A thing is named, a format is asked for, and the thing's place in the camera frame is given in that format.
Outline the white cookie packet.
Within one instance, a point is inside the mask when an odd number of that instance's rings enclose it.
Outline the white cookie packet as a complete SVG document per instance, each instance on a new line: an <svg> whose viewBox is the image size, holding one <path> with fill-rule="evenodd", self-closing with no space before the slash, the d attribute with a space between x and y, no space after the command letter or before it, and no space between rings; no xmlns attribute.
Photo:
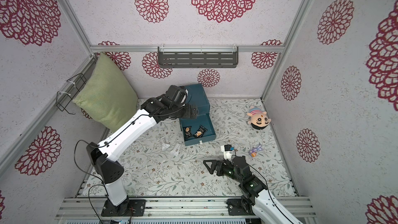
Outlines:
<svg viewBox="0 0 398 224"><path fill-rule="evenodd" d="M176 145L174 146L174 148L172 149L171 154L172 154L173 156L178 156L178 155L179 155L180 149L181 149L181 145L180 145L180 144L176 144Z"/></svg>
<svg viewBox="0 0 398 224"><path fill-rule="evenodd" d="M170 144L162 143L162 151L167 150L169 147L171 147Z"/></svg>

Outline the teal drawer cabinet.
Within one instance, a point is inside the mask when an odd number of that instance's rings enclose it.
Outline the teal drawer cabinet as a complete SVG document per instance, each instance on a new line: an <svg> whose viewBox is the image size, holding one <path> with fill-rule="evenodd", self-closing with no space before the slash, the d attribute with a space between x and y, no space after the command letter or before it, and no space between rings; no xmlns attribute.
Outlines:
<svg viewBox="0 0 398 224"><path fill-rule="evenodd" d="M195 105L198 109L198 115L209 114L210 103L202 84L192 84L185 86L188 92L186 103Z"/></svg>

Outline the black cookie packet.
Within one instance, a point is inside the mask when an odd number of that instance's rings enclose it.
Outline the black cookie packet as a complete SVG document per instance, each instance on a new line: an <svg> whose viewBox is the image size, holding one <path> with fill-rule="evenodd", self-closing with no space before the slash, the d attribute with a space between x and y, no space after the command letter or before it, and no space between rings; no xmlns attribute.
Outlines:
<svg viewBox="0 0 398 224"><path fill-rule="evenodd" d="M191 126L187 126L183 128L184 139L187 140L192 137Z"/></svg>
<svg viewBox="0 0 398 224"><path fill-rule="evenodd" d="M198 130L194 133L193 136L194 136L196 139L202 138L206 132L207 132L207 129L206 129L203 125L200 125L200 127L199 127Z"/></svg>

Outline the teal drawer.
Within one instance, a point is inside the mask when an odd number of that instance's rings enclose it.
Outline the teal drawer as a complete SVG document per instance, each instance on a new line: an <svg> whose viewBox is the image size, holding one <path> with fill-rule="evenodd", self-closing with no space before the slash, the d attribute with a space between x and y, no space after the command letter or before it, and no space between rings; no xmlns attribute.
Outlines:
<svg viewBox="0 0 398 224"><path fill-rule="evenodd" d="M211 142L217 137L210 114L199 115L196 119L180 119L179 122L185 146Z"/></svg>

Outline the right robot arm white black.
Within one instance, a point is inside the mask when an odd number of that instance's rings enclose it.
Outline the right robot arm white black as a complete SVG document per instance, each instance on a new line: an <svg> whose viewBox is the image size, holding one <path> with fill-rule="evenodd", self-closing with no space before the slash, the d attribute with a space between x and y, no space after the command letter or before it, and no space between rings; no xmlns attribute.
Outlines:
<svg viewBox="0 0 398 224"><path fill-rule="evenodd" d="M226 176L239 183L243 195L241 208L247 214L254 214L267 224L300 224L270 192L268 185L255 176L253 168L244 156L232 157L232 160L204 160L203 164L210 174Z"/></svg>

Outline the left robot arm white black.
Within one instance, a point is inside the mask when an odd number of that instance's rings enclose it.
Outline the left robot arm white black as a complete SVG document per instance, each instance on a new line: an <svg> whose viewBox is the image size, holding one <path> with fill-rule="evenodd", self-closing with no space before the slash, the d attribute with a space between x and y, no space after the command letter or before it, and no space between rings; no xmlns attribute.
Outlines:
<svg viewBox="0 0 398 224"><path fill-rule="evenodd" d="M122 181L124 167L118 162L125 150L142 134L167 119L196 119L198 109L191 103L187 86L171 85L166 93L149 98L121 128L98 144L87 145L90 161L107 193L101 216L134 215Z"/></svg>

